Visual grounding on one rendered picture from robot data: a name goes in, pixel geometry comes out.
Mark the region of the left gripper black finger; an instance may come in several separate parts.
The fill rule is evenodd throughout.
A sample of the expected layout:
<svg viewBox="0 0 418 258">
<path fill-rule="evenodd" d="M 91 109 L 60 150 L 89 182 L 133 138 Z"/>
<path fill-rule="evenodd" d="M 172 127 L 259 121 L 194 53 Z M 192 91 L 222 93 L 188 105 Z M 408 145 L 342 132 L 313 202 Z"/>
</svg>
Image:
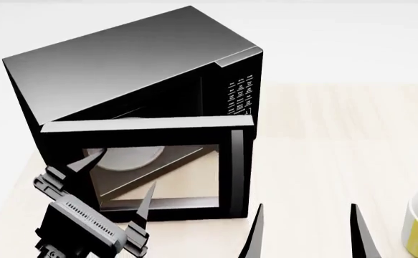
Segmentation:
<svg viewBox="0 0 418 258">
<path fill-rule="evenodd" d="M 90 171 L 100 162 L 103 156 L 104 150 L 98 150 L 97 152 L 90 154 L 79 161 L 75 161 L 74 163 L 47 166 L 45 171 L 50 176 L 55 177 L 58 181 L 69 182 L 70 180 L 75 180 L 80 176 L 89 174 Z"/>
<path fill-rule="evenodd" d="M 147 244 L 149 234 L 146 232 L 146 224 L 148 221 L 148 211 L 151 199 L 156 187 L 156 182 L 149 188 L 147 194 L 143 198 L 133 219 L 128 223 L 125 232 L 128 237 L 128 243 L 135 247 L 144 247 Z"/>
</svg>

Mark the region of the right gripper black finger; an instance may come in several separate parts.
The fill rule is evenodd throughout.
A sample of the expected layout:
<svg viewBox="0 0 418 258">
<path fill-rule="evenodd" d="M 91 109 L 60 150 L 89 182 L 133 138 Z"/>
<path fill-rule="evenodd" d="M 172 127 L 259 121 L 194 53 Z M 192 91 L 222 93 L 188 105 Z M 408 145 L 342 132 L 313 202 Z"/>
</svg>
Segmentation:
<svg viewBox="0 0 418 258">
<path fill-rule="evenodd" d="M 264 229 L 264 205 L 260 204 L 255 214 L 247 240 L 238 258 L 261 258 Z"/>
<path fill-rule="evenodd" d="M 357 204 L 350 213 L 352 258 L 377 258 L 377 248 Z"/>
</svg>

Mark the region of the black microwave door with window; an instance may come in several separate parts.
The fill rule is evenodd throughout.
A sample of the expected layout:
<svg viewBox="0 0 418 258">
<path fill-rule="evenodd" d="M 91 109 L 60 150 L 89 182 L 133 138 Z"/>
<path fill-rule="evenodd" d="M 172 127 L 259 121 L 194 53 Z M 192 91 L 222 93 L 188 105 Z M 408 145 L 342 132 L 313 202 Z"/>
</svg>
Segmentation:
<svg viewBox="0 0 418 258">
<path fill-rule="evenodd" d="M 126 223 L 156 182 L 149 221 L 241 219 L 248 215 L 255 127 L 250 115 L 121 118 L 43 126 L 47 166 L 67 165 L 101 149 L 164 146 L 132 171 L 94 167 L 68 187 L 111 221 Z"/>
</svg>

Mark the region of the black microwave oven body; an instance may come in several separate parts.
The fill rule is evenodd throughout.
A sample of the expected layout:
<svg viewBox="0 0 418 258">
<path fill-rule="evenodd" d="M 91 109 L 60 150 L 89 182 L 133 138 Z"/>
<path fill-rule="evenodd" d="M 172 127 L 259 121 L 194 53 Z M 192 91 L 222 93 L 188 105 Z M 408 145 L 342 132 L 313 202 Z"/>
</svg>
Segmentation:
<svg viewBox="0 0 418 258">
<path fill-rule="evenodd" d="M 47 165 L 83 157 L 50 122 L 258 116 L 263 51 L 192 6 L 2 60 Z"/>
</svg>

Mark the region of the white round turntable plate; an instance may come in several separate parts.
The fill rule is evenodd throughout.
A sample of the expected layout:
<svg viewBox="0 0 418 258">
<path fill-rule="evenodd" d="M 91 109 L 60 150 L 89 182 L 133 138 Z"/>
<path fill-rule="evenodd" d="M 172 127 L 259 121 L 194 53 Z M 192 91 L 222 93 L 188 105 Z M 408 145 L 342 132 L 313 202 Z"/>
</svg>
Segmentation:
<svg viewBox="0 0 418 258">
<path fill-rule="evenodd" d="M 107 148 L 96 167 L 106 171 L 132 171 L 154 162 L 164 150 L 164 146 Z"/>
</svg>

